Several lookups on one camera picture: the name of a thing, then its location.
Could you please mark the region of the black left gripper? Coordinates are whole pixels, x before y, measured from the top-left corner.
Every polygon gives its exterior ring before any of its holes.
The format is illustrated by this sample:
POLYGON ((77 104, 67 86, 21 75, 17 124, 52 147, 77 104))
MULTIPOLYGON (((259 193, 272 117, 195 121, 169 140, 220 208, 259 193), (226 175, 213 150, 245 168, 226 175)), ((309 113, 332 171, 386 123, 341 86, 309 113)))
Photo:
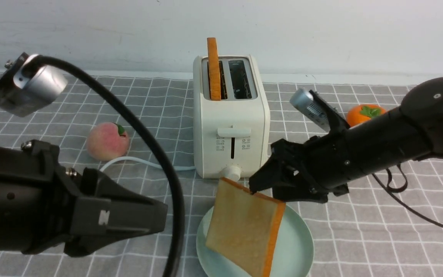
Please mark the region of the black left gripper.
POLYGON ((97 169, 68 175, 58 155, 45 142, 20 151, 0 147, 0 251, 35 255, 65 244, 65 254, 84 257, 165 229, 165 203, 97 169))

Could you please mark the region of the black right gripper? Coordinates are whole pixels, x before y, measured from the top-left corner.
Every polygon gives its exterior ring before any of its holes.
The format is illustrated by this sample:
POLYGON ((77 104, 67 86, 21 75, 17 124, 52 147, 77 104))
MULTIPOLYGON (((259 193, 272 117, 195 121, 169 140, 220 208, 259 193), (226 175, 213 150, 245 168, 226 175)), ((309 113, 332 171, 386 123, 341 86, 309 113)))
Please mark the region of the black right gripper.
POLYGON ((280 139, 271 144, 272 154, 248 180, 251 193, 272 188, 272 197, 285 203, 327 203, 328 195, 350 192, 352 128, 305 143, 280 139))

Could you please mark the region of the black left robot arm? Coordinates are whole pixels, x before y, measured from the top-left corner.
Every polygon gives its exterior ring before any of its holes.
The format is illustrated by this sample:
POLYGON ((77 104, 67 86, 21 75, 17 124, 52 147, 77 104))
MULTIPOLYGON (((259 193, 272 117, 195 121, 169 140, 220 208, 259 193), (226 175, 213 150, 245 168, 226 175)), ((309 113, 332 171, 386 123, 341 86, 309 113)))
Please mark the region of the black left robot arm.
POLYGON ((67 169, 58 162, 58 146, 31 143, 28 150, 0 147, 1 251, 36 255, 63 244, 66 255, 84 257, 165 229, 165 203, 97 169, 67 169))

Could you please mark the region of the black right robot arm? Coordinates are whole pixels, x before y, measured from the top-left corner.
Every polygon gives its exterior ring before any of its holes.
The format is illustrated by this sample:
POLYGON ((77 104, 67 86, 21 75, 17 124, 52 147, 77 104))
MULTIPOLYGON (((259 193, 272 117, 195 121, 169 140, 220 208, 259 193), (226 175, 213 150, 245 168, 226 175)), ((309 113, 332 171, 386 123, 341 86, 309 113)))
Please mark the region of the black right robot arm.
POLYGON ((326 203, 328 194, 348 194, 350 181, 410 160, 443 159, 443 77, 415 86, 398 107, 355 127, 312 90, 298 90, 290 102, 329 131, 303 144, 272 143, 271 156, 249 178, 252 193, 272 189, 283 202, 326 203))

